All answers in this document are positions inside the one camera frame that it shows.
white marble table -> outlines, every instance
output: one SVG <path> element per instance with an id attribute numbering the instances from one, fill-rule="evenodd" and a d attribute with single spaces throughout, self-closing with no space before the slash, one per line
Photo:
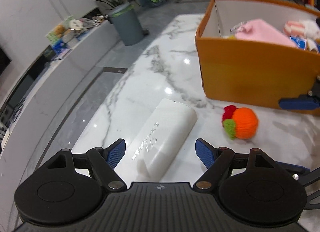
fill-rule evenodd
<path id="1" fill-rule="evenodd" d="M 258 147 L 276 161 L 312 170 L 319 167 L 320 119 L 313 116 L 248 106 L 260 119 L 256 136 L 247 141 L 227 137 L 221 116 L 230 103 L 207 99 L 201 85 L 194 38 L 202 16 L 180 15 L 171 22 L 107 96 L 72 152 L 108 147 L 118 138 L 130 146 L 158 103 L 168 98 L 194 108 L 198 120 L 162 182 L 188 181 L 192 185 L 205 172 L 195 153 L 197 138 L 237 153 L 249 153 L 250 148 Z M 116 167 L 115 171 L 121 176 L 130 169 Z M 319 232 L 320 210 L 304 211 L 299 222 L 308 231 Z"/>

white cylindrical object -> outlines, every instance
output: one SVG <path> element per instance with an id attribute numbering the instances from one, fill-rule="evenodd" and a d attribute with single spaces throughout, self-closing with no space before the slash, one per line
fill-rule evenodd
<path id="1" fill-rule="evenodd" d="M 133 181 L 161 180 L 197 121 L 188 105 L 163 99 L 126 148 L 116 173 Z"/>

knitted orange fruit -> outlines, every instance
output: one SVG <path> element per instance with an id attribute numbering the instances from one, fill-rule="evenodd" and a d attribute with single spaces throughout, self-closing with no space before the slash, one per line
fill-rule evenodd
<path id="1" fill-rule="evenodd" d="M 238 109 L 234 105 L 227 106 L 224 110 L 222 125 L 230 139 L 249 139 L 255 135 L 259 120 L 253 110 Z"/>

pink fabric item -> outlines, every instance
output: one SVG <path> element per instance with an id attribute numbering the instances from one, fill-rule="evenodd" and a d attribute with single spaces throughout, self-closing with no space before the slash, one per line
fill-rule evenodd
<path id="1" fill-rule="evenodd" d="M 278 31 L 272 25 L 262 19 L 254 19 L 241 25 L 235 34 L 236 39 L 247 41 L 258 41 L 271 44 L 297 47 L 294 41 Z"/>

green knitted leaf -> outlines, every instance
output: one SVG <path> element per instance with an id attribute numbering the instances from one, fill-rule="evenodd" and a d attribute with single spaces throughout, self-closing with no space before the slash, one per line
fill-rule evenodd
<path id="1" fill-rule="evenodd" d="M 236 136 L 236 123 L 233 119 L 225 119 L 223 122 L 223 128 L 228 134 L 229 138 L 233 140 Z"/>

